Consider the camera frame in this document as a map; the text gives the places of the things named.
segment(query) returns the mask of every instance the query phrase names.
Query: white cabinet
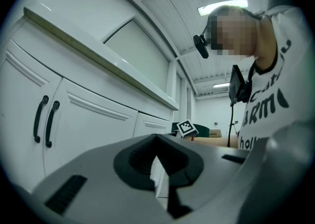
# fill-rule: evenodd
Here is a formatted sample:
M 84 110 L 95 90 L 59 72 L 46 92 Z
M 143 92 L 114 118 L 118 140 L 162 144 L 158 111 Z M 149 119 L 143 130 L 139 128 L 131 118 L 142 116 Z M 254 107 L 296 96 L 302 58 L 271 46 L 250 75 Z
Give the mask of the white cabinet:
M 0 56 L 0 158 L 9 179 L 29 192 L 45 178 L 44 128 L 61 79 L 12 40 Z M 44 96 L 48 102 L 38 110 Z M 37 110 L 39 142 L 33 135 Z
M 59 107 L 54 112 L 54 104 Z M 66 79 L 50 105 L 44 146 L 46 175 L 87 150 L 132 138 L 137 111 L 96 95 Z
M 172 123 L 170 121 L 162 120 L 153 116 L 138 113 L 136 127 L 133 136 L 142 136 L 147 134 L 166 134 L 171 132 Z M 161 190 L 162 181 L 165 170 L 156 157 L 152 163 L 151 176 L 154 180 L 155 187 L 157 187 L 157 196 Z

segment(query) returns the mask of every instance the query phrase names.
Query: white ceiling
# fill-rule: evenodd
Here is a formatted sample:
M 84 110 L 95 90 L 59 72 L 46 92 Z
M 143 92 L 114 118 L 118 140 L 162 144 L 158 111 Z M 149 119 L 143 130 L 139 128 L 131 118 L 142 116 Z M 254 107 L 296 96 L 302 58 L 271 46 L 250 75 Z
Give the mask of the white ceiling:
M 226 61 L 210 54 L 203 59 L 194 47 L 192 37 L 200 34 L 206 26 L 207 16 L 200 16 L 199 7 L 226 0 L 138 0 L 157 19 L 179 52 L 189 78 L 193 81 L 197 96 L 211 97 L 211 94 L 227 95 L 227 88 L 213 89 L 214 84 L 228 82 L 234 61 Z M 248 0 L 250 11 L 264 10 L 267 0 Z M 238 62 L 243 75 L 253 63 L 253 59 Z

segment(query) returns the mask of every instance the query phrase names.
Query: ceiling light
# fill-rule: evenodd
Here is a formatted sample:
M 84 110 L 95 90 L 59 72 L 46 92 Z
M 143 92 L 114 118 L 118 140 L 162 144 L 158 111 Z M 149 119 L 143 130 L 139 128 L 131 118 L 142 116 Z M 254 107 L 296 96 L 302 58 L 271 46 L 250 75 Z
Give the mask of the ceiling light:
M 248 7 L 247 0 L 230 0 L 230 1 L 221 1 L 217 3 L 213 3 L 207 6 L 203 6 L 198 8 L 198 12 L 200 16 L 204 16 L 210 14 L 214 9 L 218 8 L 221 5 L 231 5 L 231 6 L 239 6 L 242 8 Z
M 214 88 L 223 88 L 223 87 L 228 87 L 230 83 L 223 83 L 223 84 L 216 84 L 213 85 Z

